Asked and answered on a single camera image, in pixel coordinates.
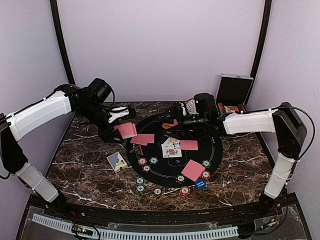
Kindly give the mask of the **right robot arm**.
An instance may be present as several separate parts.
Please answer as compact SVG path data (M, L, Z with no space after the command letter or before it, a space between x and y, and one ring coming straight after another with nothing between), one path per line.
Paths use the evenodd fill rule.
M276 135L277 159L262 194L265 198L255 205L255 213L266 217L275 208L273 200L291 180L297 163L307 152L303 149L307 127L297 113L300 109L283 102L273 108L225 113L209 93L196 94L193 99L195 114L189 113L187 105L179 102L160 114L158 120L170 124L177 121L183 132L208 128L221 135L264 132Z

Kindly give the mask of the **green poker chip stack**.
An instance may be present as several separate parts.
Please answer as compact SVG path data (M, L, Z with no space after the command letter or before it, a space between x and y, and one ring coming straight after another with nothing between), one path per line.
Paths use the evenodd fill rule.
M142 185L142 184L137 185L135 189L136 189L136 192L137 192L139 195L144 194L145 191L146 191L146 187L145 187L144 185Z

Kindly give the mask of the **red-backed playing card deck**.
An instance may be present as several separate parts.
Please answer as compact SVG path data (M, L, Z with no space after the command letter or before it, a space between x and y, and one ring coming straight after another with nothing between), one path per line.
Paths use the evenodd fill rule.
M128 139L137 136L136 125L131 122L123 123L113 127L114 130L118 130L123 139Z

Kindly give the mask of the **red poker chip stack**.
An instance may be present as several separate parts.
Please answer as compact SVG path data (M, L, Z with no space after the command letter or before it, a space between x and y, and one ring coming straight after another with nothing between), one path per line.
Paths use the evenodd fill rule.
M191 193L191 190L190 190L190 188L188 186L183 186L179 190L179 196L181 198L188 197L190 195L190 193Z

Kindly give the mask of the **red triangular all-in marker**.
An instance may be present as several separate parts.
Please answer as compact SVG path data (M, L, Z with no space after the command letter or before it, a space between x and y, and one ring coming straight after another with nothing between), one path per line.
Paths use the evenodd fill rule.
M130 154L140 155L140 156L143 156L143 155L144 155L141 145L137 145L137 146L136 146L135 148L133 148L129 153L130 153Z

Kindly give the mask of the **single red-backed playing card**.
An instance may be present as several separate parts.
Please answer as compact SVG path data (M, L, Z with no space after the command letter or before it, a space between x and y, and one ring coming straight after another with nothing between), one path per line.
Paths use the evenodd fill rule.
M153 144L155 142L155 135L153 133L138 134L132 137L130 143L147 146L148 144Z

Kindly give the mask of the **orange big blind button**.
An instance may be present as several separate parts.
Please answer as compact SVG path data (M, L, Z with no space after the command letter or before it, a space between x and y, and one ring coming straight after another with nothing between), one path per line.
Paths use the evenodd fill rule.
M171 124L170 123L163 123L162 124L162 127L167 130L167 129L170 129L171 128Z

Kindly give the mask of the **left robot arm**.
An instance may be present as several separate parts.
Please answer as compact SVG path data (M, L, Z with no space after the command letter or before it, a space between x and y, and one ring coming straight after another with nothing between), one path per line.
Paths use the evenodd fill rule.
M98 128L98 136L103 142L122 143L123 137L114 127L120 120L134 118L136 111L130 106L105 107L104 101L113 94L112 87L100 78L86 87L63 84L49 96L21 110L0 115L0 158L3 167L50 203L51 210L60 218L67 218L71 213L70 206L64 202L64 195L29 162L18 142L57 117L78 113Z

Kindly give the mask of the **blue small blind button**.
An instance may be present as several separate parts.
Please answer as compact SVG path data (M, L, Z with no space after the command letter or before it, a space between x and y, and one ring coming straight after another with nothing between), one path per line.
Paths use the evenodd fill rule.
M194 186L197 190L204 190L207 187L207 182L204 179L199 178L194 183Z

